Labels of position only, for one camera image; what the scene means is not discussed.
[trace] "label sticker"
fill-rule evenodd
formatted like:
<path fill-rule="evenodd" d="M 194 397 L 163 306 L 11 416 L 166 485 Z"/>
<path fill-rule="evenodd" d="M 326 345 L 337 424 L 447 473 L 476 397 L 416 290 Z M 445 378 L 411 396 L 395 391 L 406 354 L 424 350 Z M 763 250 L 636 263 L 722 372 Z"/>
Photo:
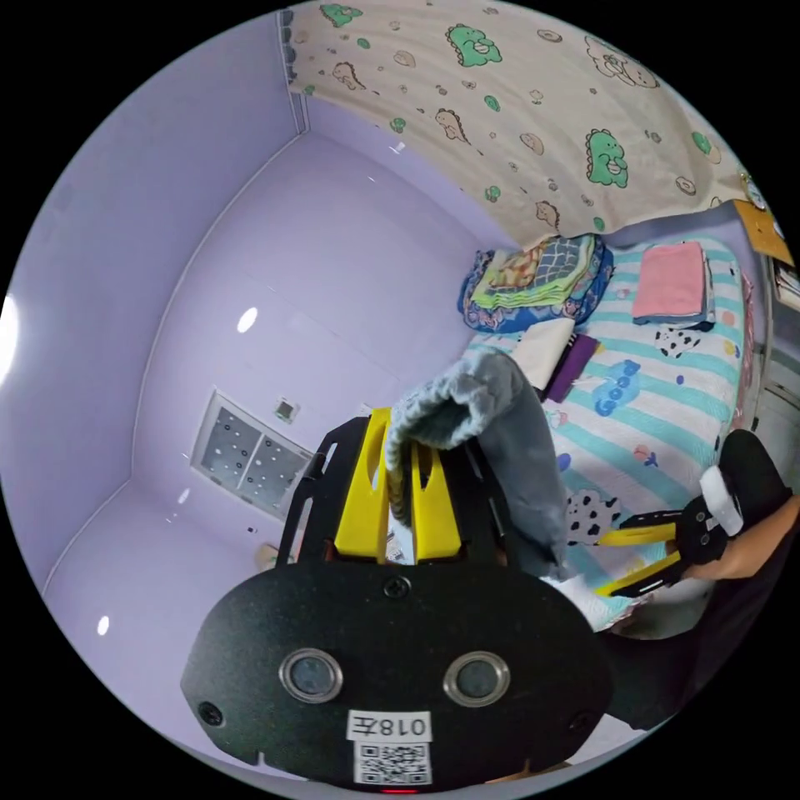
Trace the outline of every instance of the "label sticker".
<path fill-rule="evenodd" d="M 426 786 L 433 782 L 431 753 L 427 742 L 366 744 L 356 741 L 352 746 L 354 783 L 372 786 Z"/>
<path fill-rule="evenodd" d="M 347 738 L 351 742 L 416 744 L 433 741 L 431 713 L 354 711 L 347 715 Z"/>

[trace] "blue and white striped quilt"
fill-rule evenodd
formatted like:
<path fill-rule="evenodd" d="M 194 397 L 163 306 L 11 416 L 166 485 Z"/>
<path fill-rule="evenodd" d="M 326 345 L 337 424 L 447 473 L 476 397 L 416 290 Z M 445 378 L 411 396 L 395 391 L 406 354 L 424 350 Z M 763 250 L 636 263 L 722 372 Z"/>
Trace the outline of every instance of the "blue and white striped quilt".
<path fill-rule="evenodd" d="M 717 323 L 707 333 L 634 325 L 647 244 L 614 249 L 614 274 L 597 310 L 577 330 L 600 347 L 563 403 L 547 401 L 569 494 L 567 549 L 575 578 L 556 584 L 595 630 L 627 616 L 633 601 L 594 593 L 661 558 L 662 544 L 594 547 L 598 535 L 633 514 L 682 508 L 717 460 L 730 428 L 742 374 L 745 305 L 733 253 L 697 239 L 712 271 Z M 467 350 L 511 352 L 522 334 L 477 335 Z"/>

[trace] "white strap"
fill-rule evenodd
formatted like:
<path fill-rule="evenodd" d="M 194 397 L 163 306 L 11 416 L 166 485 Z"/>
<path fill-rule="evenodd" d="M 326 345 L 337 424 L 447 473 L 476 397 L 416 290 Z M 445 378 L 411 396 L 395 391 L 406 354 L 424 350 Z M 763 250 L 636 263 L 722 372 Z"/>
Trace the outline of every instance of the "white strap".
<path fill-rule="evenodd" d="M 744 528 L 744 520 L 736 508 L 736 502 L 728 492 L 719 467 L 709 467 L 702 474 L 700 489 L 711 516 L 716 518 L 728 536 L 736 536 Z"/>

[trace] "dinosaur print curtain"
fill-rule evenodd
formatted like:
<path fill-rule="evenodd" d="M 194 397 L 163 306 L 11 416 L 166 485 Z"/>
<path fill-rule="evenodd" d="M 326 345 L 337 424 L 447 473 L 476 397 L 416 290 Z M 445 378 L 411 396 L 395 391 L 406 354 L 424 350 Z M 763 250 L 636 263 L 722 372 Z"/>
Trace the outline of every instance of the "dinosaur print curtain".
<path fill-rule="evenodd" d="M 745 199 L 702 117 L 564 22 L 486 0 L 292 11 L 292 91 L 397 134 L 524 248 Z"/>

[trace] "green dinosaur pattern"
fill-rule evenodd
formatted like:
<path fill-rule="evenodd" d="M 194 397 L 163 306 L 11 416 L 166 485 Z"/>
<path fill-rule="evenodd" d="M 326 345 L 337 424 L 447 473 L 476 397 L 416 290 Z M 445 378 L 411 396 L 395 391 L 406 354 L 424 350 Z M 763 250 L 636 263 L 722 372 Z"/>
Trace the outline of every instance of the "green dinosaur pattern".
<path fill-rule="evenodd" d="M 695 131 L 692 134 L 692 139 L 694 143 L 697 145 L 697 149 L 700 150 L 703 155 L 708 155 L 711 152 L 711 143 L 708 141 L 707 136 L 703 136 L 701 133 Z"/>
<path fill-rule="evenodd" d="M 586 154 L 586 177 L 592 183 L 614 184 L 621 189 L 628 185 L 625 151 L 609 131 L 593 128 L 586 137 Z"/>
<path fill-rule="evenodd" d="M 338 2 L 326 2 L 319 7 L 322 15 L 329 19 L 335 28 L 340 28 L 342 25 L 347 25 L 353 21 L 355 17 L 361 17 L 362 11 L 359 11 L 353 6 L 343 6 Z"/>
<path fill-rule="evenodd" d="M 462 67 L 482 67 L 489 62 L 499 64 L 503 60 L 497 45 L 483 31 L 459 23 L 445 34 L 458 55 Z"/>

